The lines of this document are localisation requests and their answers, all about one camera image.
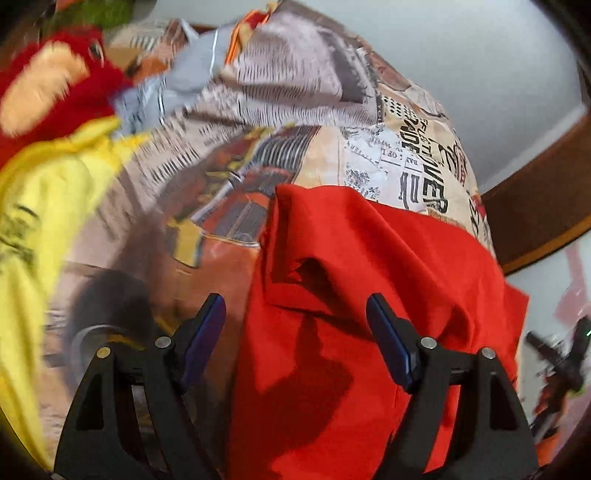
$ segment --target green fabric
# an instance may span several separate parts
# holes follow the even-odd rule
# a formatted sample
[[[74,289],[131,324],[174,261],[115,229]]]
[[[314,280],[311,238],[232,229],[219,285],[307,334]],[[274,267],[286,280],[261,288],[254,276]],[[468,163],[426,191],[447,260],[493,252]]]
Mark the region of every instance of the green fabric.
[[[43,37],[83,25],[94,25],[104,30],[131,22],[134,0],[84,0],[56,12],[41,26]]]

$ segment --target red fabric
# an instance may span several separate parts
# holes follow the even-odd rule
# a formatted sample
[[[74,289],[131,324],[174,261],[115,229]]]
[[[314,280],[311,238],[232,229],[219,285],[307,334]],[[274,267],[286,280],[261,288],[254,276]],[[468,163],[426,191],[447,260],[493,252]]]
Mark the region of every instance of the red fabric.
[[[242,21],[248,23],[250,27],[254,30],[259,24],[264,23],[269,18],[269,13],[267,12],[259,12],[253,11],[250,12]]]
[[[233,392],[230,480],[367,480],[409,397],[365,320],[380,292],[420,335],[498,354],[510,378],[527,297],[468,233],[347,187],[277,187]],[[428,469],[447,453],[450,393]]]
[[[113,115],[114,111],[109,98],[120,90],[132,86],[124,73],[111,64],[104,55],[102,59],[91,55],[89,51],[91,44],[98,42],[103,49],[100,31],[60,32],[41,44],[28,45],[14,58],[6,70],[0,72],[0,98],[4,96],[12,81],[22,72],[32,56],[51,41],[67,43],[72,52],[82,56],[90,75],[71,86],[68,95],[62,101],[56,102],[47,116],[29,133],[11,138],[4,135],[0,129],[0,168],[19,150],[31,143],[66,137],[89,120]]]

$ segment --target stuffed toy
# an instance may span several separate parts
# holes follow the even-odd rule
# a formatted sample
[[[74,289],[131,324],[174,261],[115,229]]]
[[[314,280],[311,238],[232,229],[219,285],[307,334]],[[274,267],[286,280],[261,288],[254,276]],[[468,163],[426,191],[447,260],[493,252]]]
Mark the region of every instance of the stuffed toy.
[[[132,86],[103,53],[96,30],[28,45],[0,72],[0,168],[20,149],[113,115],[109,98]]]

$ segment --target black clamp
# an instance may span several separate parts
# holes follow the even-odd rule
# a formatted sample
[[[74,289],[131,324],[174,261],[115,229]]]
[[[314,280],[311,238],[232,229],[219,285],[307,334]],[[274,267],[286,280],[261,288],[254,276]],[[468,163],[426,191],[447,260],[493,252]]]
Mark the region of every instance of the black clamp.
[[[222,331],[226,306],[211,294],[176,333],[144,351],[109,343],[93,357],[66,417],[55,472],[67,480],[220,480],[181,395],[203,373]],[[168,473],[150,467],[132,385],[143,385]]]
[[[536,471],[525,414],[491,348],[461,353],[420,338],[381,294],[370,296],[366,315],[392,379],[412,394],[374,480],[522,480]],[[461,386],[452,441],[445,464],[424,473],[450,385]]]

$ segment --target yellow fabric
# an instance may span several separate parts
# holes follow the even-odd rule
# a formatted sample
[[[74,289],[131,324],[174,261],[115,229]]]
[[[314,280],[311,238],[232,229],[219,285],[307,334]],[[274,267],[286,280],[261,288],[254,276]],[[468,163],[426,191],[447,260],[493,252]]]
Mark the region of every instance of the yellow fabric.
[[[203,228],[195,225],[191,219],[185,219],[180,223],[174,221],[174,224],[169,223],[169,226],[177,229],[177,243],[174,247],[175,259],[190,267],[196,267],[196,252],[203,240]]]
[[[111,141],[116,117],[23,149],[0,170],[0,407],[46,468],[35,380],[44,315],[86,217],[147,135]]]

